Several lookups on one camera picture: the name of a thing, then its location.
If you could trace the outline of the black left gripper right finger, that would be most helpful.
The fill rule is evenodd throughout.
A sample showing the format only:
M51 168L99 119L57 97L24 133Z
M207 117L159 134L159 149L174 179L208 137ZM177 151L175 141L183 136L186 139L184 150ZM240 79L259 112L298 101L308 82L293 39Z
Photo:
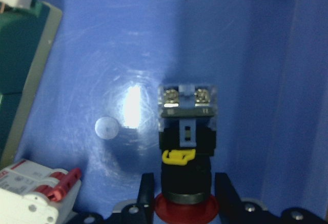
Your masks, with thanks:
M241 209L241 199L227 173L215 173L215 197L221 210Z

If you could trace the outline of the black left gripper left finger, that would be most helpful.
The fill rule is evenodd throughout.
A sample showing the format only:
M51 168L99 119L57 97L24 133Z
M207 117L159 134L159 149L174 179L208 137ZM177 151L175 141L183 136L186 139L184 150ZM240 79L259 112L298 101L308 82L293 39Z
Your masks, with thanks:
M155 181L153 173L144 173L141 176L136 203L144 207L154 208Z

